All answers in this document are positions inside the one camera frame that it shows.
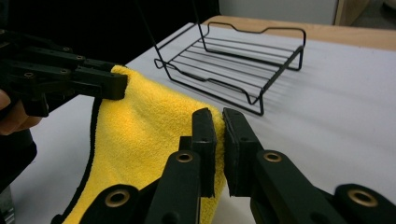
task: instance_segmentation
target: black wire rack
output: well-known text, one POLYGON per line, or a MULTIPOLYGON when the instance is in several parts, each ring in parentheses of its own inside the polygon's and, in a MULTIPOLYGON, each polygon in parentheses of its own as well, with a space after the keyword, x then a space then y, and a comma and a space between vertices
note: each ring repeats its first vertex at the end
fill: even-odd
POLYGON ((174 36, 159 48, 151 35, 158 59, 158 69, 164 69, 168 77, 190 90, 221 100, 229 105, 245 109, 253 114, 264 114, 263 95, 285 70, 299 71, 303 66, 306 32, 296 27, 267 27, 257 32, 237 29, 230 23, 211 21, 206 26, 199 22, 196 7, 193 10, 196 23, 174 36), (215 27, 227 27, 245 35, 267 35, 273 31, 298 33, 299 44, 292 48, 288 44, 272 45, 249 41, 246 38, 221 36, 211 32, 215 27), (165 60, 161 51, 188 30, 198 29, 196 40, 174 57, 165 60))

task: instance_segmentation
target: white tabletop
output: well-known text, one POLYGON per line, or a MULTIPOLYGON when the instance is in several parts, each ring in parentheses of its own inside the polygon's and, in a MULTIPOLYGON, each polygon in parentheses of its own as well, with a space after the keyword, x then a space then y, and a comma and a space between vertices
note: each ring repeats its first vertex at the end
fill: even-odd
MULTIPOLYGON (((127 65, 220 110, 235 108, 176 85, 154 58, 151 49, 127 65)), ((395 60, 396 51, 308 41, 303 69, 285 71, 264 94, 265 114, 240 111, 263 147, 286 154, 316 187, 333 193, 356 183, 396 203, 395 60)), ((50 223, 70 202, 88 161, 92 102, 78 96, 32 128, 37 157, 12 184, 17 224, 50 223)), ((248 202, 225 189, 213 223, 254 223, 248 202)))

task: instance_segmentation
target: yellow microfiber towel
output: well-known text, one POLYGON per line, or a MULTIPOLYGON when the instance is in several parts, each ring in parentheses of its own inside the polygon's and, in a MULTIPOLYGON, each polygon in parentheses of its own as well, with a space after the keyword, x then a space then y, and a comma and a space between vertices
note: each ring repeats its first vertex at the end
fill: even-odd
POLYGON ((180 136, 191 136, 192 113, 208 108, 218 139, 216 197, 202 198, 200 218, 201 223, 211 223, 225 185, 221 112, 127 67, 116 65, 111 72, 128 75, 125 97, 99 103, 97 118, 92 118, 96 125, 92 127, 94 139, 85 177, 58 221, 79 223, 95 197, 111 186, 124 184, 142 189, 158 179, 168 156, 178 150, 180 136))

